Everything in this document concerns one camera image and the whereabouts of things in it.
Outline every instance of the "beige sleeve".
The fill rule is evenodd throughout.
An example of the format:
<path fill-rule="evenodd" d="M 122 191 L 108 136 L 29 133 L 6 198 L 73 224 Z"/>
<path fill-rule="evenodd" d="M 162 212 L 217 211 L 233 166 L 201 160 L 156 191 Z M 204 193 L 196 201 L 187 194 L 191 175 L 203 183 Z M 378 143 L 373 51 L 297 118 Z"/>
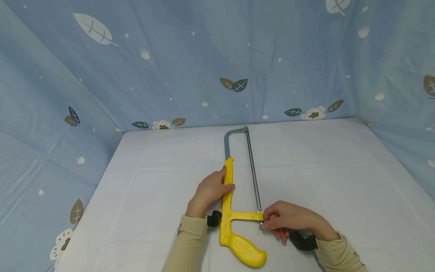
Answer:
<path fill-rule="evenodd" d="M 326 272 L 368 272 L 366 266 L 360 261 L 355 248 L 349 244 L 342 234 L 339 240 L 330 242 L 316 239 L 316 255 L 319 263 Z"/>
<path fill-rule="evenodd" d="M 199 258 L 207 237 L 207 220 L 183 215 L 162 272 L 198 270 Z"/>

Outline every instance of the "blue fabric backdrop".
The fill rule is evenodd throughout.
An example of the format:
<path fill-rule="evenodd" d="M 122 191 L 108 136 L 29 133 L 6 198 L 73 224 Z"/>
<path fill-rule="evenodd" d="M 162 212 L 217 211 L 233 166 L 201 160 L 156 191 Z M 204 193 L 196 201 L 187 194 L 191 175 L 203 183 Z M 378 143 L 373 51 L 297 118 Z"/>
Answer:
<path fill-rule="evenodd" d="M 0 270 L 54 269 L 123 131 L 358 116 L 435 198 L 433 14 L 431 0 L 0 0 Z"/>

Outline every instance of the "left hand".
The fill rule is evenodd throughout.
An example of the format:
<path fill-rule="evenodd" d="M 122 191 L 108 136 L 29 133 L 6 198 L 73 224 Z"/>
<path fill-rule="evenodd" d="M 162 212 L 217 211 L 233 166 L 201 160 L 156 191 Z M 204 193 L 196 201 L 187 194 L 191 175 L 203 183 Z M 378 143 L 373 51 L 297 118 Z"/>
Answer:
<path fill-rule="evenodd" d="M 220 199 L 225 193 L 232 191 L 234 184 L 224 185 L 224 175 L 227 172 L 225 165 L 220 171 L 215 171 L 201 181 L 196 189 L 195 196 L 187 205 L 186 216 L 205 218 L 205 210 L 213 202 Z"/>

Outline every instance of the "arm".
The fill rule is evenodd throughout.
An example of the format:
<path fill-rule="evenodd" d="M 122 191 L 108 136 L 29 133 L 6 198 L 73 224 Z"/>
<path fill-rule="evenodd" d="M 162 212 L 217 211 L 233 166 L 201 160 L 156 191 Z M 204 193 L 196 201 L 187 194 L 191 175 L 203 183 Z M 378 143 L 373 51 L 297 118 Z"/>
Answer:
<path fill-rule="evenodd" d="M 264 230 L 272 230 L 285 244 L 288 228 L 307 229 L 314 234 L 318 246 L 315 252 L 326 272 L 368 272 L 346 237 L 337 233 L 319 214 L 284 201 L 265 209 Z"/>
<path fill-rule="evenodd" d="M 205 211 L 223 194 L 234 189 L 234 184 L 224 185 L 225 166 L 208 175 L 198 185 L 195 195 L 181 217 L 177 237 L 172 245 L 162 272 L 197 271 L 202 248 L 207 237 Z"/>

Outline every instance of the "yellow hacksaw handle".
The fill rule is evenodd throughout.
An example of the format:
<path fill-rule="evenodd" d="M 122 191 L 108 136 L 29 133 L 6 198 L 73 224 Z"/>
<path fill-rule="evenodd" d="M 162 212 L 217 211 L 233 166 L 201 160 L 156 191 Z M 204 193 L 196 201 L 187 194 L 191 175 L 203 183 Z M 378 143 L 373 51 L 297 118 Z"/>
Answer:
<path fill-rule="evenodd" d="M 233 157 L 229 157 L 225 166 L 227 167 L 224 176 L 224 184 L 233 183 Z M 244 264 L 252 268 L 262 267 L 266 262 L 266 251 L 258 250 L 247 239 L 231 232 L 231 221 L 234 219 L 263 221 L 263 214 L 260 212 L 232 212 L 232 192 L 222 197 L 222 220 L 219 231 L 219 242 L 221 246 L 228 247 L 233 254 Z"/>

